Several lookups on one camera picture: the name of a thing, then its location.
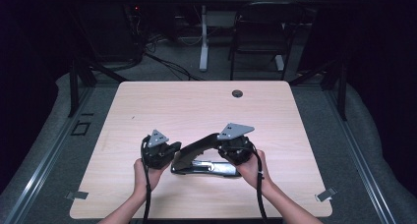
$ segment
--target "metal frame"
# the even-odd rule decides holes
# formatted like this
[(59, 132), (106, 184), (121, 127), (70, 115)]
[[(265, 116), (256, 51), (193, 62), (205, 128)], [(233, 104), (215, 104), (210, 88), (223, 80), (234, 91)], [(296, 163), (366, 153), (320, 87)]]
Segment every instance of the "metal frame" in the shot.
[(331, 110), (334, 117), (336, 117), (338, 124), (340, 125), (341, 129), (343, 130), (346, 136), (346, 139), (349, 144), (347, 149), (351, 155), (353, 162), (355, 163), (355, 166), (362, 179), (362, 182), (364, 183), (365, 189), (368, 192), (371, 202), (374, 205), (374, 208), (377, 211), (378, 216), (380, 217), (381, 223), (396, 223), (391, 211), (389, 210), (384, 195), (381, 192), (380, 186), (378, 185), (377, 181), (372, 175), (372, 172), (368, 166), (368, 163), (366, 162), (365, 157), (362, 154), (359, 144), (353, 136), (352, 131), (350, 130), (348, 122), (343, 120), (338, 113), (338, 109), (335, 104), (336, 98), (334, 94), (331, 91), (327, 90), (325, 91), (325, 96), (328, 100), (328, 103), (331, 106)]
[(79, 110), (74, 113), (74, 117), (68, 118), (65, 122), (63, 128), (58, 134), (58, 137), (53, 144), (43, 156), (36, 170), (30, 178), (30, 181), (26, 185), (24, 191), (13, 207), (12, 211), (9, 213), (5, 223), (23, 223), (26, 215), (28, 214), (31, 205), (37, 197), (40, 189), (45, 183), (49, 173), (51, 172), (53, 165), (58, 159), (63, 147), (64, 141), (67, 136), (71, 133), (72, 128), (76, 126), (79, 117), (81, 116), (81, 111), (86, 106), (89, 98), (91, 97), (93, 88), (87, 87), (80, 98), (80, 107)]
[(209, 44), (206, 6), (202, 7), (202, 55), (200, 57), (200, 71), (208, 70)]

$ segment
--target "triangular metal plate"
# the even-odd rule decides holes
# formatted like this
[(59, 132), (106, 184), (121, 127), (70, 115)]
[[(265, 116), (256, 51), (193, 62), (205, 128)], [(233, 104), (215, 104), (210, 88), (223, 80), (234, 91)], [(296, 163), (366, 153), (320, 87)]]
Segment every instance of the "triangular metal plate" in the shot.
[(217, 138), (218, 140), (232, 140), (240, 136), (243, 136), (247, 133), (250, 133), (254, 129), (254, 127), (250, 126), (229, 123), (218, 135)]
[(155, 147), (167, 141), (169, 141), (169, 139), (166, 136), (164, 136), (158, 130), (153, 130), (152, 135), (150, 135), (148, 147)]

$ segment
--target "wooden table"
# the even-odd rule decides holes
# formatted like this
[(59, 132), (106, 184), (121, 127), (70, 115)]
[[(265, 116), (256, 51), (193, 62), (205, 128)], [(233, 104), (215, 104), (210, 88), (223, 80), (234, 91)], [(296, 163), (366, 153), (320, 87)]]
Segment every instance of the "wooden table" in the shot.
[[(243, 91), (240, 98), (232, 91)], [(246, 136), (266, 152), (272, 179), (316, 216), (331, 215), (315, 157), (286, 82), (122, 83), (116, 93), (75, 199), (73, 218), (103, 218), (132, 193), (133, 164), (153, 129), (183, 146), (228, 123), (255, 127)], [(199, 160), (225, 161), (215, 149)], [(280, 217), (264, 199), (268, 217)], [(142, 218), (145, 206), (136, 213)], [(168, 170), (152, 192), (149, 218), (260, 218), (256, 191), (242, 178), (174, 175)]]

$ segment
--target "silver metal part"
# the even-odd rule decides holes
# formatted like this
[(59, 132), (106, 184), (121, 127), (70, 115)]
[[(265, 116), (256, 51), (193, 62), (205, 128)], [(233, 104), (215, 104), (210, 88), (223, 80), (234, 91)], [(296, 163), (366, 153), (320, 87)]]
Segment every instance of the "silver metal part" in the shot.
[(148, 147), (155, 147), (167, 141), (169, 141), (169, 139), (160, 133), (157, 129), (155, 129), (153, 130), (152, 135), (150, 135)]
[(213, 170), (214, 173), (221, 173), (221, 174), (234, 174), (236, 173), (236, 168), (231, 165), (230, 163), (213, 163)]
[(207, 167), (209, 171), (213, 171), (214, 170), (214, 164), (210, 161), (199, 161), (199, 160), (194, 160), (193, 161), (193, 166), (194, 167)]
[(229, 123), (223, 131), (217, 136), (218, 140), (232, 140), (250, 133), (254, 130), (254, 127)]

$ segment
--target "black mechanical device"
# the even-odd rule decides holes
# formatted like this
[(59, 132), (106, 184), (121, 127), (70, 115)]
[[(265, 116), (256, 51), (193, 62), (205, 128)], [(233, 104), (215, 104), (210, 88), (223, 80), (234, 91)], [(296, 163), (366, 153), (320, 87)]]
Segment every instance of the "black mechanical device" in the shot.
[(161, 169), (172, 161), (175, 152), (180, 150), (181, 142), (169, 145), (169, 138), (158, 130), (153, 130), (150, 136), (142, 140), (142, 159), (149, 168)]
[[(253, 127), (228, 124), (221, 133), (208, 135), (197, 140), (175, 154), (171, 172), (175, 174), (213, 174), (223, 177), (240, 177), (234, 165), (248, 161), (254, 145), (244, 135), (254, 130)], [(217, 149), (221, 157), (228, 162), (211, 162), (195, 160), (208, 149)]]
[(149, 182), (149, 168), (163, 168), (172, 161), (175, 152), (181, 148), (181, 142), (174, 142), (169, 145), (167, 144), (168, 141), (169, 138), (164, 136), (158, 130), (153, 130), (151, 135), (148, 135), (142, 140), (142, 162), (144, 164), (145, 177), (147, 178), (147, 204), (145, 206), (144, 219), (142, 223), (148, 222), (150, 208), (150, 194), (152, 190)]

